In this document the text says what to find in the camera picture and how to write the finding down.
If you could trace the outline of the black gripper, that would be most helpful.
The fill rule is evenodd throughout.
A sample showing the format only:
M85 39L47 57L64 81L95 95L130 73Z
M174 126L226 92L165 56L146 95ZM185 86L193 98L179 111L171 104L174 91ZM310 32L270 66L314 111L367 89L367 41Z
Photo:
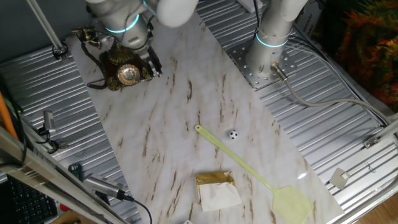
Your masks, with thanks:
M150 75L152 78L155 77L155 71L157 72L157 76L162 76L162 65L161 62L155 53L154 49L149 46L144 54L144 61L148 63L150 67Z

